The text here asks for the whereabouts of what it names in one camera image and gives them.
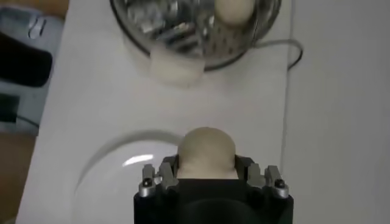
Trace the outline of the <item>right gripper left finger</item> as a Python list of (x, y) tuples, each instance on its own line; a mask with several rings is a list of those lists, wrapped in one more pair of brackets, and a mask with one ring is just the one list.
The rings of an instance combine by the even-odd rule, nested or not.
[(163, 192), (175, 189), (179, 184), (176, 177), (179, 168), (179, 157), (168, 156), (163, 158), (158, 171), (152, 164), (144, 165), (142, 169), (142, 181), (138, 186), (138, 195), (140, 197), (151, 197), (160, 187)]

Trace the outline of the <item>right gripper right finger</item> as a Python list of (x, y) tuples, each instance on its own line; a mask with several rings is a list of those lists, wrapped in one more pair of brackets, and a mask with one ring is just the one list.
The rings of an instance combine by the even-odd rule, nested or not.
[(267, 166), (264, 172), (251, 158), (235, 156), (235, 170), (240, 180), (258, 189), (269, 188), (275, 198), (288, 198), (289, 187), (277, 166)]

